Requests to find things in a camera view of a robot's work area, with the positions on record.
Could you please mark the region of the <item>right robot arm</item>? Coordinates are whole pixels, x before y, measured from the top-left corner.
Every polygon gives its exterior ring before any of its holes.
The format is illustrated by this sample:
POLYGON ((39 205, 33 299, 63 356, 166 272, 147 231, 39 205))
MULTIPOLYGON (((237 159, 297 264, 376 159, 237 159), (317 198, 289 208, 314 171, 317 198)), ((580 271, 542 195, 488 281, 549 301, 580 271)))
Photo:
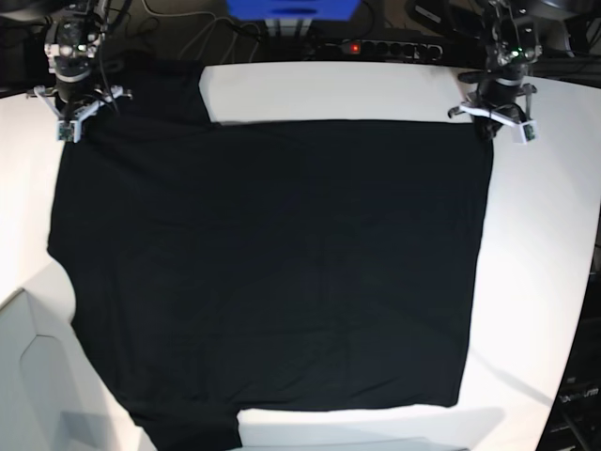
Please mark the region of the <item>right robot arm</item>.
POLYGON ((45 93, 64 105, 99 101, 118 111, 103 58, 110 5, 109 1, 69 1, 52 18, 43 51, 54 85, 45 93))

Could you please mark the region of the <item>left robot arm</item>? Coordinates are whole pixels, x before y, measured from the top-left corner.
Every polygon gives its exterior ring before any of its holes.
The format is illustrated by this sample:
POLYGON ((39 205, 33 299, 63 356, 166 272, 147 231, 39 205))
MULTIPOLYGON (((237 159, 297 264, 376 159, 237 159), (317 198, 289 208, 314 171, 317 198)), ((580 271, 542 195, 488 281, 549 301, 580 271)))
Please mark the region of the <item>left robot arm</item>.
POLYGON ((519 144, 528 144, 538 134, 532 119, 532 97, 537 88, 524 81, 541 54, 533 19, 509 1, 483 3, 485 75, 476 88, 476 100, 485 111, 474 119, 477 132, 492 140, 508 127, 519 144))

